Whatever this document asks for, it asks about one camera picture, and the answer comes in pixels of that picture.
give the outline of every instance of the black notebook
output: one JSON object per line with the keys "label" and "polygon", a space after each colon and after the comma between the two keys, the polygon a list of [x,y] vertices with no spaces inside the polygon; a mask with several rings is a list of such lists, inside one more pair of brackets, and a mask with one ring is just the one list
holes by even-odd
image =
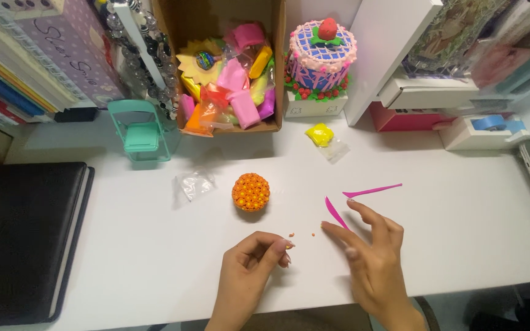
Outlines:
{"label": "black notebook", "polygon": [[93,177],[83,162],[0,166],[0,326],[59,316]]}

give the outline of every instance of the mint green phone stand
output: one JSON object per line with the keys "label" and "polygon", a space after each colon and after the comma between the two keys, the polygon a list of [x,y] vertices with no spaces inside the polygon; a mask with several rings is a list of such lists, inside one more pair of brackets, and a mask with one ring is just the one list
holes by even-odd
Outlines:
{"label": "mint green phone stand", "polygon": [[[164,136],[171,130],[165,129],[158,118],[155,106],[151,102],[145,100],[112,101],[108,103],[108,111],[114,121],[116,134],[122,139],[124,151],[130,160],[133,162],[167,162],[171,160],[171,153]],[[154,115],[154,120],[127,125],[116,119],[116,114],[123,112],[147,112]]]}

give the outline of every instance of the pink sculpting tool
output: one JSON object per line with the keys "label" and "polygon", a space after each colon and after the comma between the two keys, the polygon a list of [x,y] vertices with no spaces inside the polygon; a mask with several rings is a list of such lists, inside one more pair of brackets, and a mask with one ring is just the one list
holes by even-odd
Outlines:
{"label": "pink sculpting tool", "polygon": [[394,187],[398,187],[398,186],[402,186],[402,184],[396,184],[396,185],[391,185],[391,186],[384,186],[384,187],[378,187],[378,188],[373,188],[371,190],[365,190],[365,191],[361,191],[361,192],[343,192],[343,194],[347,197],[347,198],[352,198],[352,197],[356,197],[356,196],[362,196],[364,194],[369,194],[369,193],[375,193],[375,192],[379,192],[379,191],[384,191],[384,190],[388,190],[390,188],[394,188]]}
{"label": "pink sculpting tool", "polygon": [[333,215],[333,217],[335,218],[335,220],[337,220],[337,222],[340,223],[340,225],[343,226],[343,228],[351,231],[347,224],[344,223],[343,219],[341,218],[341,216],[337,213],[337,210],[335,209],[335,207],[333,206],[332,203],[330,203],[330,200],[328,199],[328,197],[325,197],[325,203],[326,203],[326,208],[328,209],[328,211],[330,212],[331,215]]}

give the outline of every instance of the hand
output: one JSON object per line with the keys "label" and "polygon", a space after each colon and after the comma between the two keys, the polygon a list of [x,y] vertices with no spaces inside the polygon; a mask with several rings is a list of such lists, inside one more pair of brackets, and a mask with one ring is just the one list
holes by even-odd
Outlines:
{"label": "hand", "polygon": [[269,279],[279,265],[289,267],[292,242],[273,233],[255,232],[226,251],[218,296],[205,331],[236,331],[251,317]]}
{"label": "hand", "polygon": [[424,319],[412,306],[404,286],[400,265],[404,228],[353,199],[348,199],[347,205],[372,226],[372,245],[340,226],[322,222],[322,228],[347,244],[345,255],[355,301],[389,331],[425,330]]}

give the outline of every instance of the white desk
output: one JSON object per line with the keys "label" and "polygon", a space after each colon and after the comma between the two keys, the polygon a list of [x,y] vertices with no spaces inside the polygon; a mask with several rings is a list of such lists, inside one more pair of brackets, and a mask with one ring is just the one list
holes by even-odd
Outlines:
{"label": "white desk", "polygon": [[[255,230],[294,232],[297,245],[258,312],[350,303],[348,267],[319,227],[333,221],[324,196],[359,232],[354,223],[367,226],[341,192],[397,183],[403,187],[356,199],[406,229],[408,295],[530,282],[530,182],[512,155],[453,154],[436,132],[377,134],[340,116],[323,119],[351,147],[333,166],[304,135],[320,118],[305,120],[285,121],[274,134],[185,136],[172,161],[146,170],[133,170],[106,113],[94,123],[37,126],[8,163],[85,161],[96,174],[61,317],[27,329],[208,318],[223,252]],[[174,201],[173,178],[195,164],[213,170],[218,190]],[[232,205],[232,184],[247,172],[271,185],[259,219]]]}

